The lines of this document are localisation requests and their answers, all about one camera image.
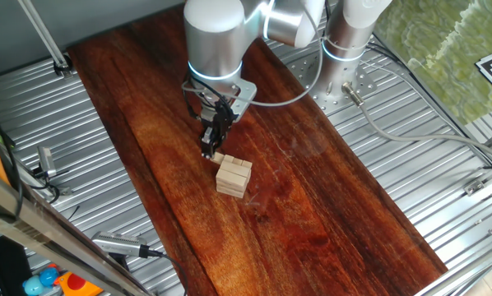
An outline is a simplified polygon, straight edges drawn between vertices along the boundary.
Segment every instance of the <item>blue object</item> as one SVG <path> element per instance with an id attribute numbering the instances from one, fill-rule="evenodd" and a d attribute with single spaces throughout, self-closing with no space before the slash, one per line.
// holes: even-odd
<path id="1" fill-rule="evenodd" d="M 52 288 L 54 281 L 58 278 L 58 270 L 54 267 L 49 267 L 39 273 L 39 281 L 45 287 Z"/>
<path id="2" fill-rule="evenodd" d="M 37 296 L 43 293 L 45 287 L 39 281 L 39 276 L 34 275 L 28 280 L 23 282 L 23 288 L 25 293 L 29 296 Z"/>

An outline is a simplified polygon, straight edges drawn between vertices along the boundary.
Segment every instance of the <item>green surface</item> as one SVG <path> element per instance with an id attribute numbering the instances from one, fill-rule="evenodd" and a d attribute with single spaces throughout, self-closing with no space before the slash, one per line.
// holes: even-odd
<path id="1" fill-rule="evenodd" d="M 492 54 L 492 0 L 392 0 L 375 33 L 462 123 L 492 111 L 475 65 Z"/>

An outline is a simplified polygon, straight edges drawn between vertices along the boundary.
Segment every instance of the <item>stacked wooden blocks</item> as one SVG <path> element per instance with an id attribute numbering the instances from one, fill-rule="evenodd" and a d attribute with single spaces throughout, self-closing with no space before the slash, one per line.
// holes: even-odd
<path id="1" fill-rule="evenodd" d="M 252 176 L 252 163 L 220 153 L 215 153 L 211 161 L 220 164 L 216 174 L 217 192 L 242 198 Z"/>

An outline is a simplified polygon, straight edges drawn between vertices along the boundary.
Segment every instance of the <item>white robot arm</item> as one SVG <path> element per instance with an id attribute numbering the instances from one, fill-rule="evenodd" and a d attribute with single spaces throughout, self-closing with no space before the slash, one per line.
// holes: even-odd
<path id="1" fill-rule="evenodd" d="M 374 24 L 392 0 L 339 0 L 327 24 L 321 76 L 315 91 L 342 95 L 351 82 Z M 184 23 L 190 81 L 202 101 L 197 117 L 204 126 L 202 156 L 213 157 L 233 122 L 252 100 L 256 86 L 241 79 L 242 58 L 258 37 L 303 48 L 310 43 L 323 12 L 323 0 L 188 0 Z"/>
<path id="2" fill-rule="evenodd" d="M 188 42 L 190 81 L 199 93 L 204 126 L 202 156 L 213 157 L 232 122 L 240 120 L 248 104 L 227 95 L 253 99 L 256 86 L 241 79 L 242 58 L 258 37 L 304 47 L 315 35 L 323 0 L 188 0 L 184 24 Z"/>

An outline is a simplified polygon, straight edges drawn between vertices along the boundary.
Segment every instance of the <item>wooden tabletop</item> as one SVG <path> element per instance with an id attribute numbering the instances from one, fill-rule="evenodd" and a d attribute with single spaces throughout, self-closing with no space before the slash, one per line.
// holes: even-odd
<path id="1" fill-rule="evenodd" d="M 446 271 L 309 96 L 248 108 L 220 152 L 253 162 L 251 181 L 217 193 L 180 90 L 181 7 L 68 52 L 190 296 L 412 295 Z M 261 40 L 243 78 L 259 101 L 303 91 Z"/>

